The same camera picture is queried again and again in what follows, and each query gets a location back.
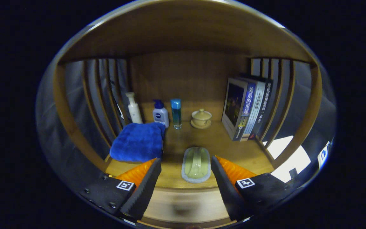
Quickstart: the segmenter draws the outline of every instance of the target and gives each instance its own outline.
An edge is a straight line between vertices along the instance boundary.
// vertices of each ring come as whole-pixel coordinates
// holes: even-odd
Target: blue bottle cap
[[[162,109],[163,107],[165,107],[161,100],[153,100],[153,101],[155,102],[156,109]]]
[[[170,100],[170,104],[171,104],[172,109],[181,108],[180,99],[172,99],[172,100]]]

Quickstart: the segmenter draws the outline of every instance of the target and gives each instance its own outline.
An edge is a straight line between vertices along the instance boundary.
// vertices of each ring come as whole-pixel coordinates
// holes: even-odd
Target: blue towel
[[[109,154],[117,161],[146,162],[162,156],[165,126],[161,123],[128,124],[114,140]]]

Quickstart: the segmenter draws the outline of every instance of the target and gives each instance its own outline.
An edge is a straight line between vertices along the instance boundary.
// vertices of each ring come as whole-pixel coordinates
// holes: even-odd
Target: book spine
[[[262,101],[264,90],[265,90],[265,83],[258,82],[256,90],[255,90],[253,108],[252,108],[250,116],[248,118],[248,123],[245,127],[243,135],[241,136],[241,140],[243,140],[243,141],[248,140],[248,137],[250,136],[252,128],[255,124],[255,121],[257,120],[257,116],[258,116],[258,113],[259,113],[259,110],[261,107],[261,101]]]
[[[270,94],[271,94],[271,91],[272,91],[272,84],[273,84],[272,81],[269,81],[265,85],[265,92],[263,94],[263,99],[262,99],[262,107],[261,107],[261,109],[258,113],[255,125],[252,128],[251,134],[249,136],[249,140],[254,139],[256,137],[260,127],[262,126],[262,121],[263,121],[263,117],[264,117],[264,114],[265,114],[265,111],[266,111],[266,106],[269,102]]]
[[[242,109],[240,123],[238,124],[237,130],[235,131],[233,141],[239,141],[245,130],[245,126],[248,123],[249,115],[253,106],[254,95],[255,95],[256,84],[248,83],[247,95],[245,96],[244,108]]]

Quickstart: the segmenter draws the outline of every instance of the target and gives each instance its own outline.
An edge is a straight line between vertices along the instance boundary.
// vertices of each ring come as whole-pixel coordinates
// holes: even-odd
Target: stacked books
[[[228,79],[222,123],[233,141],[256,137],[266,116],[272,86],[272,80],[250,74]]]

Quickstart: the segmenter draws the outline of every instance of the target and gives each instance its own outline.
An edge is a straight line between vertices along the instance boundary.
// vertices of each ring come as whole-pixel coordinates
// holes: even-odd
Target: green soap bar
[[[192,148],[186,156],[185,173],[189,178],[198,179],[207,175],[208,156],[204,148]]]

